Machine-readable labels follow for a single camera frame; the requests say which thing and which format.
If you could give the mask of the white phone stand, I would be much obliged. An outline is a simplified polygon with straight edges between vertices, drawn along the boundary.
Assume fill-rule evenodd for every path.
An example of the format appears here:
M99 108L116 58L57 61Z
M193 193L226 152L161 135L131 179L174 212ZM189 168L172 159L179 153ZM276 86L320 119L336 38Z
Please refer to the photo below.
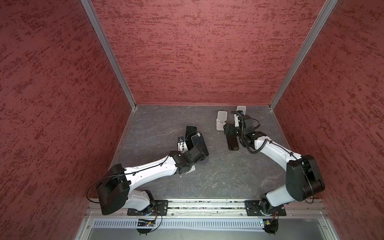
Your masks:
M216 129L217 131L224 131L224 126L227 123L228 112L218 111L216 119Z
M247 107L246 106L237 106L236 112L245 115L246 114Z

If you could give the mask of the black phone with tag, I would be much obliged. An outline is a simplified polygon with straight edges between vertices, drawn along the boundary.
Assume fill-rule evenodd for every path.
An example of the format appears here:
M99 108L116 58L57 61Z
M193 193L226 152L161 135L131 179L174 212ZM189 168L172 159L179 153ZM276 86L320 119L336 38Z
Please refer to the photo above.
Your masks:
M230 151L238 151L240 149L236 136L226 136L226 139Z

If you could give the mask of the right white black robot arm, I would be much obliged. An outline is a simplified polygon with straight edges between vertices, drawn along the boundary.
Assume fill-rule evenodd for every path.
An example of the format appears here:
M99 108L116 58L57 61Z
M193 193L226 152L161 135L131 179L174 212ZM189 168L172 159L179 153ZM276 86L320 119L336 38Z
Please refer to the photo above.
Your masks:
M262 194L256 209L264 216L274 215L285 204L307 201L326 188L316 159L311 155L294 153L258 131L252 117L244 111L232 111L233 124L225 124L223 130L229 149L241 144L250 154L262 153L272 159L286 172L285 184Z

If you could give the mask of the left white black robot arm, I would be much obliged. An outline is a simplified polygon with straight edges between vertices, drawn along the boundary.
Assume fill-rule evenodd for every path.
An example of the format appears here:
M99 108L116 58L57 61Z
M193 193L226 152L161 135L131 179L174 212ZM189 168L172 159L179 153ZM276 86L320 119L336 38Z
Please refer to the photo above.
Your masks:
M112 166L93 186L102 215L110 215L123 207L150 213L156 205L153 195L147 190L137 191L138 187L163 177L192 172L196 163L209 156L202 133L198 132L189 140L190 149L186 141L180 139L178 149L160 160L136 167Z

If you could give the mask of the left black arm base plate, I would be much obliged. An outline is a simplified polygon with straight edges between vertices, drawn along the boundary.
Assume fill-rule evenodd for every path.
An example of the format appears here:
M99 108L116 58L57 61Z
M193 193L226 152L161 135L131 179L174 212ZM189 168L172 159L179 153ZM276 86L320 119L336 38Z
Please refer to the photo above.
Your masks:
M142 211L138 211L136 209L128 209L128 216L166 216L168 211L169 201L167 200L154 200L150 202L150 204L143 209Z

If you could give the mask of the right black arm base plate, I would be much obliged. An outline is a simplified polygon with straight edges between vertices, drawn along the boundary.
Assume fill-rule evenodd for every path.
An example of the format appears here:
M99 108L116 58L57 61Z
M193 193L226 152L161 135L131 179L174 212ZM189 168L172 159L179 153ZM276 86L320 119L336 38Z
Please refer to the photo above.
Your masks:
M247 200L245 201L245 209L249 217L285 217L287 215L283 205L274 207L266 200Z

